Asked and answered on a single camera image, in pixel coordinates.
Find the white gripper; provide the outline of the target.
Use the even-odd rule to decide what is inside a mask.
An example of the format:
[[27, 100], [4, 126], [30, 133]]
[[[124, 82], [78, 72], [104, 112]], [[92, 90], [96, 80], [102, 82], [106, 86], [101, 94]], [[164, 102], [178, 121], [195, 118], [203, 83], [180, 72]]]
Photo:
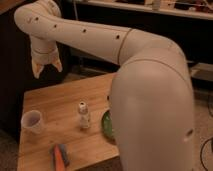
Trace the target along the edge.
[[45, 65], [52, 64], [59, 72], [63, 70], [59, 60], [59, 50], [55, 43], [53, 44], [32, 44], [32, 70], [35, 78], [39, 78]]

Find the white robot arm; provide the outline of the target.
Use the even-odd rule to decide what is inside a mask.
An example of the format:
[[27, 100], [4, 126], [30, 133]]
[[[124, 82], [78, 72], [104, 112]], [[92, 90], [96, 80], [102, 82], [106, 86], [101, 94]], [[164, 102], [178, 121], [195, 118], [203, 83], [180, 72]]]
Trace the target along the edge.
[[194, 96], [184, 52], [173, 40], [146, 31], [67, 20], [54, 0], [36, 0], [14, 13], [28, 34], [32, 70], [62, 69], [66, 44], [117, 64], [110, 114], [124, 171], [195, 171]]

